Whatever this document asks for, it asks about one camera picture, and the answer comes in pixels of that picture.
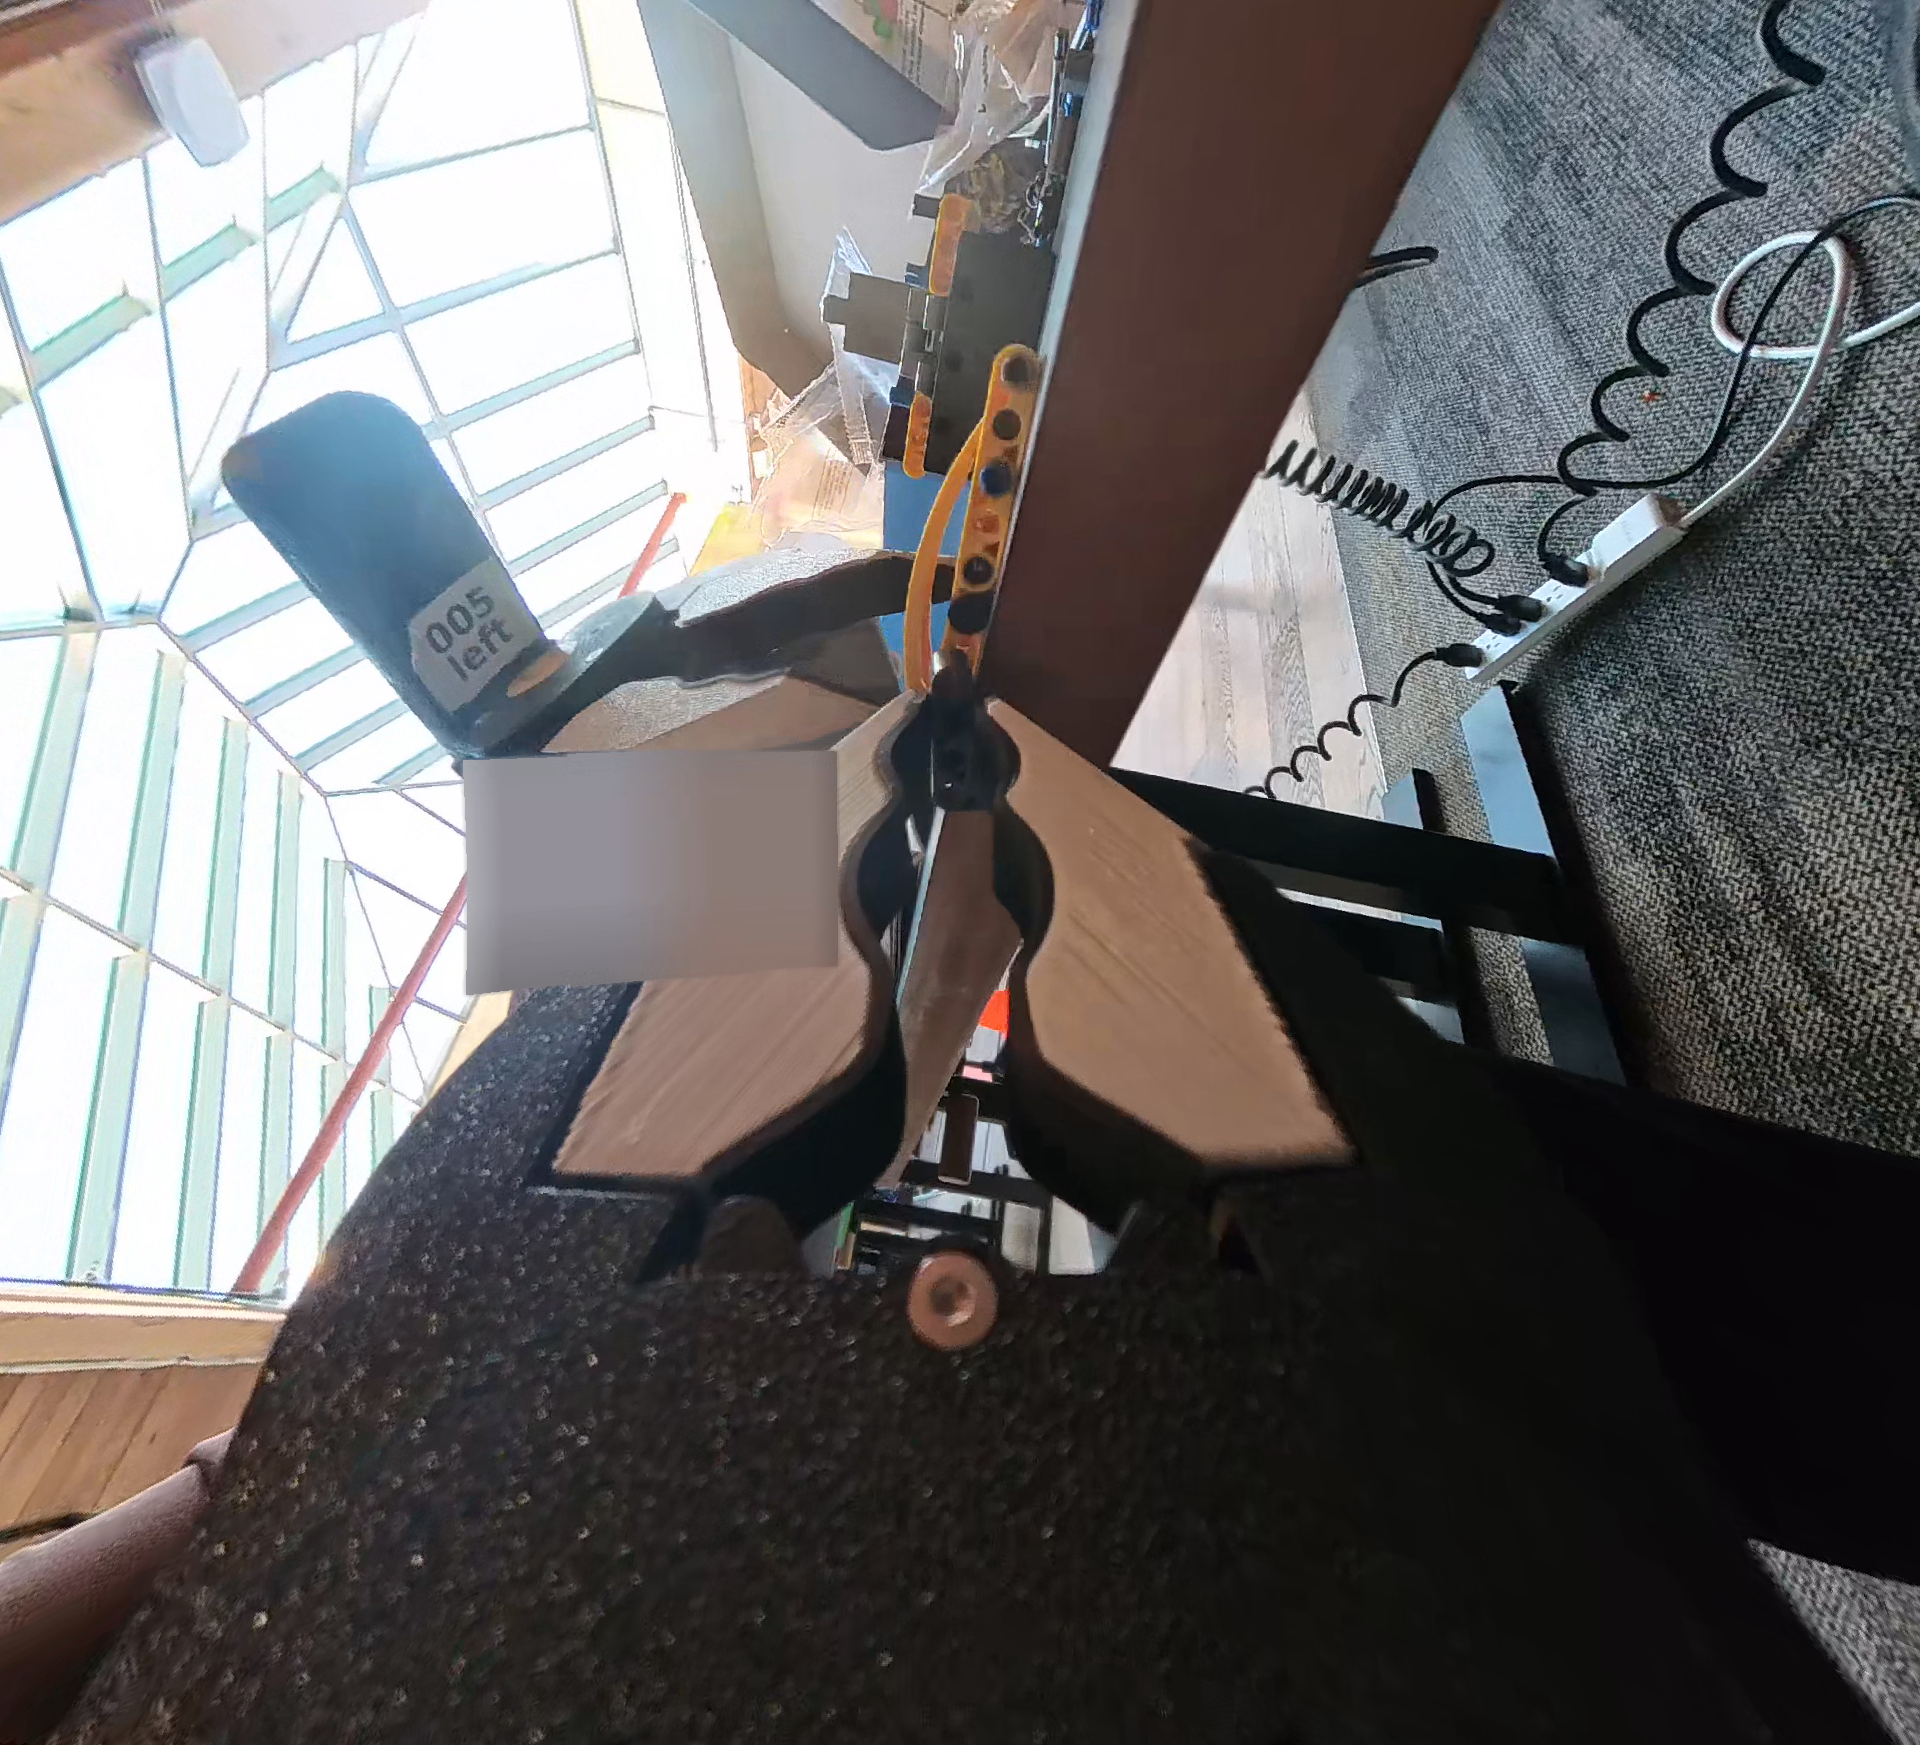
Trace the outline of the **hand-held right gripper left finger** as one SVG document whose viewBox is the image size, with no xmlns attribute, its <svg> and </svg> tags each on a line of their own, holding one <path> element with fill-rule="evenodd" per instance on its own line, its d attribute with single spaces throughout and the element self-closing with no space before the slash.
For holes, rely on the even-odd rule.
<svg viewBox="0 0 1920 1745">
<path fill-rule="evenodd" d="M 798 1186 L 817 1147 L 829 1192 L 852 1192 L 871 1133 L 833 1119 L 864 1109 L 900 1117 L 894 967 L 887 932 L 904 903 L 911 846 L 893 749 L 920 701 L 897 697 L 834 743 L 836 932 L 830 965 L 650 980 L 638 989 L 608 1055 L 585 1086 L 552 1176 L 749 1192 Z"/>
</svg>

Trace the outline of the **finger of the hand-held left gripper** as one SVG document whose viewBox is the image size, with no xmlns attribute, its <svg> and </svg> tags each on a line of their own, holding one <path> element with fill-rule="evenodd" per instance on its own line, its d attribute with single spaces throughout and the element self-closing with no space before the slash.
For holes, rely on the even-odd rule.
<svg viewBox="0 0 1920 1745">
<path fill-rule="evenodd" d="M 793 673 L 702 683 L 635 679 L 564 725 L 564 754 L 829 749 L 879 709 L 877 697 Z"/>
<path fill-rule="evenodd" d="M 993 812 L 937 812 L 897 994 L 907 1061 L 897 1182 L 1018 951 L 1020 930 L 996 894 Z"/>
</svg>

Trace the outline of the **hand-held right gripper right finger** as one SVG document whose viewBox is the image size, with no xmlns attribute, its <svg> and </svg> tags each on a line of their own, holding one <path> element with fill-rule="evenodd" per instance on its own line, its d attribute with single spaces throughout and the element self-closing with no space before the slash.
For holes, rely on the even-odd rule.
<svg viewBox="0 0 1920 1745">
<path fill-rule="evenodd" d="M 1054 1192 L 1353 1161 L 1197 843 L 1005 701 L 993 891 L 1018 932 L 1007 1127 Z"/>
</svg>

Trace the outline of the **small grey pin beam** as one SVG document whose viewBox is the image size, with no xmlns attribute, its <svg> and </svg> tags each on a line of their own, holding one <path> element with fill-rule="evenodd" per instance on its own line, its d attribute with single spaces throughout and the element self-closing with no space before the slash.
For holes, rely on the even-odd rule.
<svg viewBox="0 0 1920 1745">
<path fill-rule="evenodd" d="M 924 757 L 914 781 L 930 809 L 989 814 L 1001 791 L 996 725 L 974 671 L 966 663 L 940 666 L 916 718 Z"/>
</svg>

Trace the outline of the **yellow black brick vehicle model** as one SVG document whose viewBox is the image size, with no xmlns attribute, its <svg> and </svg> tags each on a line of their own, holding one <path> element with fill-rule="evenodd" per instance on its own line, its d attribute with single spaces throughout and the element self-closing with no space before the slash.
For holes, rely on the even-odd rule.
<svg viewBox="0 0 1920 1745">
<path fill-rule="evenodd" d="M 881 453 L 932 486 L 903 622 L 907 687 L 923 695 L 939 666 L 976 671 L 986 645 L 1039 401 L 1052 257 L 986 231 L 966 194 L 919 194 L 914 214 L 932 225 L 926 257 L 904 279 L 852 269 L 822 317 L 887 381 Z"/>
</svg>

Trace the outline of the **white ceiling sensor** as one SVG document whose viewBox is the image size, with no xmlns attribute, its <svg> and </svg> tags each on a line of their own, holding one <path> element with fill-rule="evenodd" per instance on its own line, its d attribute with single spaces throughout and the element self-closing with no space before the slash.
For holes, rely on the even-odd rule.
<svg viewBox="0 0 1920 1745">
<path fill-rule="evenodd" d="M 202 169 L 233 160 L 251 130 L 219 53 L 203 35 L 164 35 L 132 51 L 141 89 L 162 130 Z"/>
</svg>

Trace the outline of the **white power strip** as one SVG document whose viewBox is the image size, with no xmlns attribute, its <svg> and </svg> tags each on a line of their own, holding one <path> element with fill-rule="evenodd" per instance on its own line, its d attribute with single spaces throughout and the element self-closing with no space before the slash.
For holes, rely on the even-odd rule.
<svg viewBox="0 0 1920 1745">
<path fill-rule="evenodd" d="M 1688 540 L 1693 510 L 1661 493 L 1646 493 L 1603 527 L 1570 562 L 1583 581 L 1549 578 L 1527 596 L 1535 615 L 1513 633 L 1488 628 L 1465 646 L 1450 646 L 1444 663 L 1479 685 L 1509 679 L 1526 657 L 1594 613 L 1629 581 Z"/>
</svg>

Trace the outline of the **clear plastic bag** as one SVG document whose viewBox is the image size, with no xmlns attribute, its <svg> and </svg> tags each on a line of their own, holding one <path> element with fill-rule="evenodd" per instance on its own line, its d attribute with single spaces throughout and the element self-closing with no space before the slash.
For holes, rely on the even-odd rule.
<svg viewBox="0 0 1920 1745">
<path fill-rule="evenodd" d="M 916 200 L 945 194 L 993 148 L 1039 123 L 1054 39 L 1071 35 L 1087 0 L 972 0 L 952 35 L 952 116 L 924 151 Z"/>
</svg>

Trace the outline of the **black desk frame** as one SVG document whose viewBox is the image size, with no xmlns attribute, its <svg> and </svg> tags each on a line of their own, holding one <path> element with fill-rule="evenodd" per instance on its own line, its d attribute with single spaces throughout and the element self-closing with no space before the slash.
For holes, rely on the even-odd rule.
<svg viewBox="0 0 1920 1745">
<path fill-rule="evenodd" d="M 1451 1012 L 1469 1045 L 1494 1040 L 1485 1007 L 1465 985 L 1469 932 L 1515 939 L 1549 1061 L 1584 1079 L 1644 1086 L 1594 873 L 1520 692 L 1500 682 L 1459 718 L 1483 840 L 1447 829 L 1423 769 L 1390 790 L 1383 820 L 1124 768 L 1111 774 L 1280 891 L 1357 907 L 1357 916 L 1324 916 L 1333 934 L 1403 998 Z"/>
</svg>

